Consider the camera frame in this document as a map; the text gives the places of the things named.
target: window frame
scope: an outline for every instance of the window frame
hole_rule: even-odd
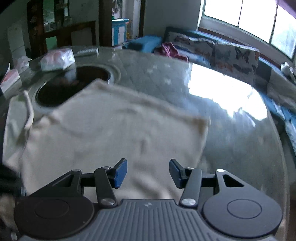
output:
[[[223,24],[226,24],[228,26],[231,26],[233,28],[236,28],[242,32],[245,32],[245,33],[248,33],[250,34],[252,37],[256,38],[257,40],[269,45],[270,47],[276,49],[277,51],[279,51],[281,54],[284,54],[291,62],[294,62],[295,60],[295,54],[296,54],[296,46],[294,47],[294,50],[293,50],[293,54],[292,54],[292,57],[290,58],[288,55],[286,55],[284,52],[282,52],[280,49],[278,49],[276,46],[274,46],[272,43],[271,43],[271,39],[273,37],[273,34],[274,34],[274,27],[275,27],[275,24],[276,24],[276,16],[277,16],[277,10],[278,10],[278,4],[276,5],[276,13],[275,13],[275,16],[274,16],[274,24],[273,24],[273,27],[272,27],[272,31],[271,31],[271,34],[270,34],[270,38],[269,38],[269,42],[266,42],[264,41],[263,39],[260,39],[259,37],[257,37],[256,35],[242,29],[239,27],[239,21],[240,21],[240,17],[241,17],[241,13],[242,13],[242,6],[241,6],[241,10],[240,10],[240,14],[239,14],[239,21],[238,21],[238,24],[237,26],[233,25],[233,24],[230,24],[230,23],[227,23],[227,22],[224,22],[220,19],[217,19],[217,18],[214,18],[214,17],[210,17],[210,16],[207,16],[205,15],[205,6],[206,6],[206,3],[207,3],[207,0],[204,0],[204,4],[203,4],[203,7],[202,7],[202,16],[203,17],[206,17],[206,18],[211,18],[211,19],[215,19],[216,21],[220,22],[220,23],[223,23]]]

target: metal screw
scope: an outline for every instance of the metal screw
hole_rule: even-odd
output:
[[[101,200],[101,204],[103,204],[104,206],[112,206],[115,204],[115,200],[113,200],[112,198],[104,198]]]
[[[196,204],[196,201],[192,198],[184,198],[181,203],[186,207],[192,207]]]

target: table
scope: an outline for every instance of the table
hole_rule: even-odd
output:
[[[42,73],[40,58],[30,63],[0,98],[0,113],[8,99],[31,86]],[[132,50],[99,48],[99,56],[80,57],[77,64],[108,63],[120,70],[119,85],[165,100],[194,115],[210,119],[199,168],[225,169],[275,199],[284,214],[276,237],[285,240],[289,219],[287,168],[276,127],[258,92],[250,85],[205,67]]]

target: plastic package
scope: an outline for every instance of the plastic package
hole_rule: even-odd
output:
[[[32,59],[23,56],[20,57],[16,60],[16,65],[15,65],[15,69],[17,69],[18,73],[21,74],[22,72],[24,72],[26,69],[28,69],[30,67],[29,61],[31,61]]]
[[[75,63],[75,58],[72,49],[69,48],[52,50],[40,61],[41,70],[44,72],[58,69],[64,70],[73,63]]]

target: pink cloth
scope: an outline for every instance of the pink cloth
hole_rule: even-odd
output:
[[[177,58],[188,62],[188,57],[178,53],[178,50],[174,47],[172,42],[165,42],[161,47],[155,48],[155,54],[167,56],[169,58]]]

